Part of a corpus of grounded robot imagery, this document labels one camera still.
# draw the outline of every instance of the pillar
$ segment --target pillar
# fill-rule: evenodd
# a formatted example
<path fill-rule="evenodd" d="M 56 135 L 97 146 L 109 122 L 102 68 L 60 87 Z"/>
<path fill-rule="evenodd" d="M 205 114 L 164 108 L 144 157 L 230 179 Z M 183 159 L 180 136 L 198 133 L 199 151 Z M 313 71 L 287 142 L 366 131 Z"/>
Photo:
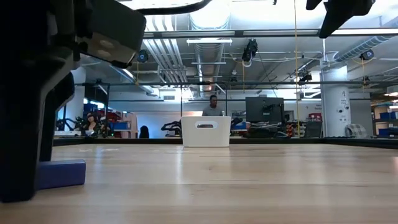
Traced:
<path fill-rule="evenodd" d="M 83 67 L 79 67 L 76 70 L 72 71 L 73 81 L 75 83 L 84 83 L 86 82 L 86 70 Z M 72 120 L 76 120 L 76 117 L 83 116 L 83 100 L 85 97 L 85 87 L 84 86 L 76 86 L 75 87 L 75 95 L 71 101 L 67 103 L 67 112 L 65 118 L 70 118 Z M 58 119 L 63 119 L 63 108 L 58 112 Z"/>
<path fill-rule="evenodd" d="M 320 80 L 347 81 L 347 66 L 324 67 Z M 323 134 L 325 137 L 345 136 L 345 126 L 351 124 L 351 107 L 347 85 L 321 85 Z"/>

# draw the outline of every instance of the wooden table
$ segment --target wooden table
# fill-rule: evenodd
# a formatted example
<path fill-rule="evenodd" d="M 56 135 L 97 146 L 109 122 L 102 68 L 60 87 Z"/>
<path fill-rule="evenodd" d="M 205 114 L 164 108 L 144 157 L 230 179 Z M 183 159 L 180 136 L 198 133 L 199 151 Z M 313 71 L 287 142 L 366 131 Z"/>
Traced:
<path fill-rule="evenodd" d="M 0 223 L 398 223 L 398 151 L 322 144 L 77 145 L 84 186 L 0 204 Z"/>

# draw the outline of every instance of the computer monitor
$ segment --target computer monitor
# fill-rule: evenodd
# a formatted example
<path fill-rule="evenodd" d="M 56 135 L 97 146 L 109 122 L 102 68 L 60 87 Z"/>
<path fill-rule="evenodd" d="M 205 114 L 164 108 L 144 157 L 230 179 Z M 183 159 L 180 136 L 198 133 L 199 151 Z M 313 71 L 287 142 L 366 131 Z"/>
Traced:
<path fill-rule="evenodd" d="M 284 99 L 246 97 L 246 121 L 277 124 L 284 121 Z"/>

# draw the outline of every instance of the man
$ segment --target man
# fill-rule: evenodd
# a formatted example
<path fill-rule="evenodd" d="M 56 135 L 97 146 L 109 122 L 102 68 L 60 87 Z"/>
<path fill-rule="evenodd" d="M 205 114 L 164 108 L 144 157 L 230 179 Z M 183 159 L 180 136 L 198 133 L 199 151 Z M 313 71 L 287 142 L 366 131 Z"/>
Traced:
<path fill-rule="evenodd" d="M 223 110 L 217 107 L 217 96 L 211 95 L 210 105 L 203 110 L 202 116 L 222 116 L 222 115 L 223 115 Z"/>

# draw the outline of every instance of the white plastic bin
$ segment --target white plastic bin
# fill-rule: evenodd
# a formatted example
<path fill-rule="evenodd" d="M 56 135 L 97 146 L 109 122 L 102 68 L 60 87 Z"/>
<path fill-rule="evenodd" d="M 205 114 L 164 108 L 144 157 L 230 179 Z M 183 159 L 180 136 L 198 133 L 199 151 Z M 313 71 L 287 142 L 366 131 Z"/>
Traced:
<path fill-rule="evenodd" d="M 182 142 L 184 147 L 228 147 L 231 117 L 184 116 Z"/>

